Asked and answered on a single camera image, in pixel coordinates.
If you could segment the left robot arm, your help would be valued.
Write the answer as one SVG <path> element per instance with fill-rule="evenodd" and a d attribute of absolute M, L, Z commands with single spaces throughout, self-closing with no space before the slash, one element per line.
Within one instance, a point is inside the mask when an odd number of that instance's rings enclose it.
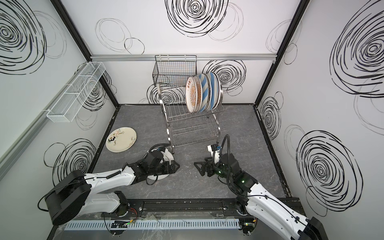
<path fill-rule="evenodd" d="M 161 180 L 176 173 L 180 165 L 167 148 L 151 150 L 145 157 L 122 168 L 96 174 L 75 170 L 44 197 L 53 225 L 63 225 L 80 215 L 93 213 L 124 217 L 137 213 L 121 191 L 111 189 L 130 186 L 148 178 Z"/>

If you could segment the white plate red characters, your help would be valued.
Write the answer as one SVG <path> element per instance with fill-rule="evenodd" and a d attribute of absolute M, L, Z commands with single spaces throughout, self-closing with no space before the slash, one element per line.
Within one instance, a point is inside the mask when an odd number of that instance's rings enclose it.
<path fill-rule="evenodd" d="M 208 97 L 207 97 L 207 104 L 206 104 L 205 111 L 208 111 L 208 110 L 210 110 L 210 107 L 211 107 L 212 85 L 211 85 L 210 74 L 205 74 L 205 77 L 207 78 L 207 83 L 208 83 Z"/>

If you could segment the orange sunburst plate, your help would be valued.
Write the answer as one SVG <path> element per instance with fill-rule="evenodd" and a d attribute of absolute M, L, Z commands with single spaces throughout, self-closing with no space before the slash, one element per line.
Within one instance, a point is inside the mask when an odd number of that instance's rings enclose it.
<path fill-rule="evenodd" d="M 186 83 L 186 105 L 190 113 L 193 113 L 195 111 L 196 98 L 197 91 L 195 79 L 193 76 L 189 76 Z"/>
<path fill-rule="evenodd" d="M 202 85 L 198 75 L 194 75 L 195 87 L 196 87 L 196 104 L 194 108 L 194 113 L 197 113 L 200 110 L 202 103 Z"/>

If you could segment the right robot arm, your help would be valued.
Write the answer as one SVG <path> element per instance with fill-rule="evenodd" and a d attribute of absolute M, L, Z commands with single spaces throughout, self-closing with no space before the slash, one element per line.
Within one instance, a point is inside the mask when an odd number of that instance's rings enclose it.
<path fill-rule="evenodd" d="M 284 240 L 327 240 L 323 224 L 315 217 L 306 216 L 288 207 L 270 194 L 261 183 L 241 169 L 233 154 L 216 154 L 195 162 L 201 176 L 217 175 L 226 180 L 226 185 L 240 201 L 240 206 L 249 215 L 261 220 Z"/>

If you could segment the blue white striped plate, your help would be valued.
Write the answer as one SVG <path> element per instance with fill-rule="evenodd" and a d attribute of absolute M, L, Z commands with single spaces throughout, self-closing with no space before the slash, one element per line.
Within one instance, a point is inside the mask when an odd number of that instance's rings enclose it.
<path fill-rule="evenodd" d="M 209 77 L 211 78 L 211 90 L 212 90 L 210 109 L 213 110 L 219 104 L 219 100 L 221 97 L 221 84 L 218 79 L 218 76 L 215 73 L 210 72 Z"/>

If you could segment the white plate green clover outline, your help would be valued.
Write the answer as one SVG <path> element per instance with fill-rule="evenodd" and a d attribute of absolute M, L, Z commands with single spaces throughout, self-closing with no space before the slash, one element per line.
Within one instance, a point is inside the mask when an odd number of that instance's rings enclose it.
<path fill-rule="evenodd" d="M 171 161 L 174 161 L 174 156 L 165 147 L 151 150 L 151 154 L 156 158 L 151 162 L 151 168 L 156 172 L 148 176 L 152 181 L 159 181 L 167 178 L 170 175 Z"/>

